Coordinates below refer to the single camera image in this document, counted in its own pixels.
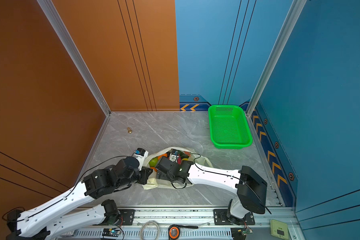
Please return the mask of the green circuit board left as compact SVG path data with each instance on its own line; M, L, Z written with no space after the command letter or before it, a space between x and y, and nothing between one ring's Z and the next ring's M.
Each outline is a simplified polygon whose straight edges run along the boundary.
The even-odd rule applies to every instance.
M122 239L122 231L118 228L104 228L102 232L102 238L106 240Z

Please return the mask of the green circuit board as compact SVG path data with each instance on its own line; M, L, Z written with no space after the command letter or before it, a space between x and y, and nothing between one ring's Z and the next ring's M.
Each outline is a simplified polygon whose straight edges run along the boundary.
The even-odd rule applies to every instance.
M122 239L122 231L118 228L104 228L102 232L102 238L106 240Z
M233 240L246 240L247 236L252 233L253 230L250 228L231 228L231 236Z

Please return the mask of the orange black tape measure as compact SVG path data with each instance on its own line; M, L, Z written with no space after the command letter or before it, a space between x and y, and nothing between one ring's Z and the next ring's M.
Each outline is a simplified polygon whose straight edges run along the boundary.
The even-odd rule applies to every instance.
M177 240L181 234L181 228L196 230L198 226L171 225L168 228L169 240Z

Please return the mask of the yellowish translucent plastic bag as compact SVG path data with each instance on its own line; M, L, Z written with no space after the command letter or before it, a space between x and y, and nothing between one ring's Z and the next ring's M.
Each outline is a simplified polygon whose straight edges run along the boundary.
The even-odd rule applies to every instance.
M213 167L212 162L192 148L169 147L148 155L142 162L144 167L153 170L143 185L144 190L183 189L192 183L187 180L188 171L194 163L199 166Z

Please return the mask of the green circuit board right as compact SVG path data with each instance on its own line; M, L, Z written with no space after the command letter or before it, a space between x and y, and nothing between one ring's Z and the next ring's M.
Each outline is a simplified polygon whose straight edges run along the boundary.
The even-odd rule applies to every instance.
M231 236L233 240L246 240L247 236L252 233L253 230L250 228L231 228Z

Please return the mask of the green plastic mesh basket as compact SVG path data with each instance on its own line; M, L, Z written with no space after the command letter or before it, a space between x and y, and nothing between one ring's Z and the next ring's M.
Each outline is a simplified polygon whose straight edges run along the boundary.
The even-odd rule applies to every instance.
M253 143L245 111L234 105L208 108L211 141L217 149L240 150Z

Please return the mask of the green lime fruit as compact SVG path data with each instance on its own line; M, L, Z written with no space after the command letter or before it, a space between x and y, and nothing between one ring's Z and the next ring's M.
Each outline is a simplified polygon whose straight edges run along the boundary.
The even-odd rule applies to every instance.
M155 168L156 165L157 165L157 163L158 163L158 161L159 161L159 160L158 160L157 157L151 159L151 160L149 161L149 166L150 166L151 168Z

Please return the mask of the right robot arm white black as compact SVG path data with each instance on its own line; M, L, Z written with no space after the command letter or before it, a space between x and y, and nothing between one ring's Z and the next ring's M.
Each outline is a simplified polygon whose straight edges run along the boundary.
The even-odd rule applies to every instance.
M158 174L172 184L182 187L208 185L236 194L230 200L227 219L233 225L254 225L254 214L263 215L266 207L267 182L251 167L240 170L222 170L203 166L193 161L180 164L167 157L161 157L155 166Z

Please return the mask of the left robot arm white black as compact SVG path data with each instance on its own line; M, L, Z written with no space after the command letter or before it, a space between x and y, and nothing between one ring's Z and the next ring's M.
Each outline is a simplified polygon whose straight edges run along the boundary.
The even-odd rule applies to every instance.
M135 157L116 165L94 170L73 188L32 210L11 210L6 217L8 240L49 240L89 225L113 224L120 212L113 200L105 200L90 210L71 211L102 196L120 192L133 184L145 185L153 169L142 167Z

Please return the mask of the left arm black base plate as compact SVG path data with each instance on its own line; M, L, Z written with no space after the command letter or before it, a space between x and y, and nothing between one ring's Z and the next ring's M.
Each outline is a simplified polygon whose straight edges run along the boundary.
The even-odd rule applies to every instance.
M134 209L121 209L119 210L120 215L118 217L118 221L116 225L119 227L122 226L132 226L135 218L135 210Z

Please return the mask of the light green switch box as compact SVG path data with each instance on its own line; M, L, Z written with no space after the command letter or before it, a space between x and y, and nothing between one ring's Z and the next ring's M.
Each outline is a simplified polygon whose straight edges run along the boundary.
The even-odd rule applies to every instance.
M270 220L270 227L271 227L271 235L273 237L282 240L290 239L288 225L286 223L277 220Z

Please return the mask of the orange mandarin fruit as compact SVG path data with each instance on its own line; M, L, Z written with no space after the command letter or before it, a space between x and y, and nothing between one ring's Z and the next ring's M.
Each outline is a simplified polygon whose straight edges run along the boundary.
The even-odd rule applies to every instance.
M163 154L163 155L158 156L158 160L160 160L162 157L168 158L168 154L165 153L165 154Z

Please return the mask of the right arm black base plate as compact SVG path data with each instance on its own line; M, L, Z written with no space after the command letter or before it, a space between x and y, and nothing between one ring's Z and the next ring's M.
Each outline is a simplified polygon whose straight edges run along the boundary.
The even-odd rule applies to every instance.
M242 219L231 215L228 209L214 209L215 225L238 225L238 226L253 226L256 224L252 212L247 213Z

